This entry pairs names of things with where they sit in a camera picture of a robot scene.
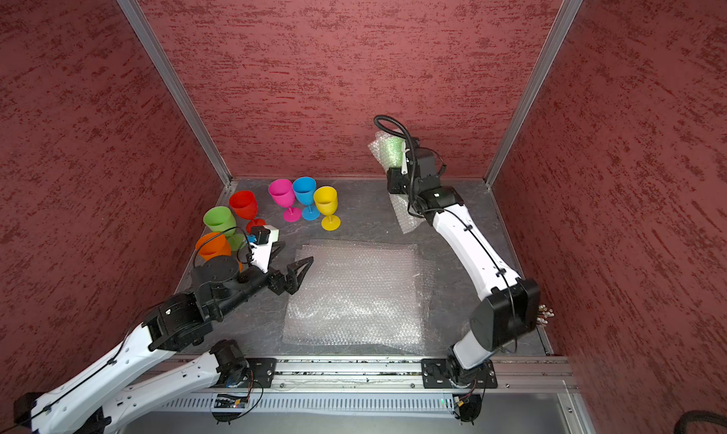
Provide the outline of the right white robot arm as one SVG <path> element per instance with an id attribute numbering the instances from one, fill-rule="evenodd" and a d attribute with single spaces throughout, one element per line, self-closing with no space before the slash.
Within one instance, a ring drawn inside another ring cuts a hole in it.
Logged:
<path id="1" fill-rule="evenodd" d="M 535 330 L 541 288 L 508 265 L 479 231 L 462 196 L 441 183 L 445 165 L 437 153 L 416 144 L 394 144 L 386 163 L 387 191 L 403 195 L 407 214 L 426 222 L 446 241 L 467 271 L 479 305 L 464 337 L 451 348 L 450 379 L 459 385 L 501 347 L 518 344 Z"/>

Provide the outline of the yellow glass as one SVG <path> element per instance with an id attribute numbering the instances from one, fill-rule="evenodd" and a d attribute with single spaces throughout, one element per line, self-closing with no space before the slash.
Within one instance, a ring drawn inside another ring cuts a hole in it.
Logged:
<path id="1" fill-rule="evenodd" d="M 336 215 L 338 210 L 338 193 L 331 186 L 323 186 L 314 192 L 314 203 L 320 214 L 323 214 L 321 225 L 325 231 L 336 231 L 341 226 L 341 219 Z"/>

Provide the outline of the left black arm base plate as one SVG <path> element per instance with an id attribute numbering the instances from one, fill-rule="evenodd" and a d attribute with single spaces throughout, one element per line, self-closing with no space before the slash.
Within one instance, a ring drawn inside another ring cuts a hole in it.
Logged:
<path id="1" fill-rule="evenodd" d="M 275 358 L 246 358 L 240 371 L 234 371 L 228 380 L 228 388 L 249 388 L 253 382 L 259 382 L 265 389 L 270 389 L 276 375 L 278 361 Z"/>

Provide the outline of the pink glass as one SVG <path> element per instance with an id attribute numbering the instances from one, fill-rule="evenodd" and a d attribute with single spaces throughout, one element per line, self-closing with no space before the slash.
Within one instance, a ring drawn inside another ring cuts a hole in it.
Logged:
<path id="1" fill-rule="evenodd" d="M 283 219 L 289 223 L 295 223 L 302 217 L 302 211 L 295 207 L 296 196 L 293 191 L 291 180 L 275 180 L 268 189 L 270 196 L 276 205 L 284 209 Z"/>

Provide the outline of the orange glass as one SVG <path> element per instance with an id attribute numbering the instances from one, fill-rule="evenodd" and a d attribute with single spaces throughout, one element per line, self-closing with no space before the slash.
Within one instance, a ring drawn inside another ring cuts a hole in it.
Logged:
<path id="1" fill-rule="evenodd" d="M 205 262 L 216 257 L 232 255 L 231 246 L 223 233 L 204 235 L 197 241 L 195 251 Z"/>

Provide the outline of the red wine glass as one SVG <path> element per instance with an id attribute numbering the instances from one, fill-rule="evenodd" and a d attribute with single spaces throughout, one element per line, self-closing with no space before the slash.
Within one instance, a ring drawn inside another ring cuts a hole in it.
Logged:
<path id="1" fill-rule="evenodd" d="M 247 234 L 252 232 L 255 227 L 266 226 L 265 220 L 259 217 L 259 205 L 255 194 L 251 191 L 240 191 L 234 193 L 229 198 L 229 206 L 231 210 L 241 219 L 245 220 L 245 231 Z"/>

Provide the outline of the blue glass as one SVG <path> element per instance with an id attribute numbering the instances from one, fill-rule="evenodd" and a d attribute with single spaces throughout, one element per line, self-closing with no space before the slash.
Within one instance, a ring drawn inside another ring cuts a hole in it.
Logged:
<path id="1" fill-rule="evenodd" d="M 314 221 L 320 216 L 314 202 L 314 193 L 317 183 L 314 178 L 303 176 L 293 182 L 293 192 L 299 203 L 303 205 L 302 218 L 306 221 Z"/>

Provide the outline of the light green glass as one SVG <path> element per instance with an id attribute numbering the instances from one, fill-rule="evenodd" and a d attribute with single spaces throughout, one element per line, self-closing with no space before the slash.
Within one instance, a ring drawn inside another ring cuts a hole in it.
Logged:
<path id="1" fill-rule="evenodd" d="M 368 145 L 368 149 L 376 161 L 382 165 L 384 172 L 388 173 L 390 169 L 393 169 L 394 176 L 408 176 L 408 170 L 403 168 L 405 140 L 378 131 L 374 141 Z M 390 194 L 389 198 L 401 232 L 403 234 L 412 233 L 423 222 L 423 219 L 414 217 L 407 212 L 407 191 L 404 191 L 403 194 Z"/>

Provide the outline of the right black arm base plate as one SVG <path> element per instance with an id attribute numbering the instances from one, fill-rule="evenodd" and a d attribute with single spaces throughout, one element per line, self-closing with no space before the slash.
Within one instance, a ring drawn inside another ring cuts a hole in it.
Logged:
<path id="1" fill-rule="evenodd" d="M 420 361 L 423 386 L 426 389 L 490 390 L 497 389 L 493 363 L 485 360 L 469 370 L 460 366 L 453 356 L 424 358 Z"/>

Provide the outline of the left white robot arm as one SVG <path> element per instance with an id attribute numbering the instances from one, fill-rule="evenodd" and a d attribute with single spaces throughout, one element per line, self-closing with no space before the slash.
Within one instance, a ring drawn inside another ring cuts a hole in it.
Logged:
<path id="1" fill-rule="evenodd" d="M 109 353 L 50 392 L 29 392 L 13 407 L 14 424 L 32 433 L 110 433 L 168 401 L 215 386 L 257 386 L 236 341 L 142 383 L 136 380 L 190 345 L 257 293 L 295 294 L 314 263 L 308 257 L 281 273 L 254 265 L 242 269 L 231 256 L 215 257 L 192 271 L 192 286 L 153 307 Z"/>

